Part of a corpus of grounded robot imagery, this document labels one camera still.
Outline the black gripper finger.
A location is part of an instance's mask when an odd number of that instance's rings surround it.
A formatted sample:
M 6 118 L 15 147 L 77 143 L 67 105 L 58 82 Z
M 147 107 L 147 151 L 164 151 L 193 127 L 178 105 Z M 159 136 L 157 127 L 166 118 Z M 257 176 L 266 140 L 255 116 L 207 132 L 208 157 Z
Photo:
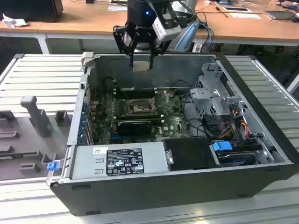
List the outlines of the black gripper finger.
M 114 26 L 113 36 L 119 52 L 129 56 L 129 67 L 133 67 L 134 51 L 138 44 L 138 29 L 136 25 L 127 22 L 125 26 Z
M 168 49 L 169 45 L 171 43 L 171 40 L 162 42 L 158 48 L 156 48 L 156 45 L 154 44 L 154 38 L 152 33 L 148 33 L 148 44 L 150 49 L 150 61 L 149 61 L 149 69 L 153 68 L 153 61 L 154 57 L 158 55 L 163 55 L 166 50 Z

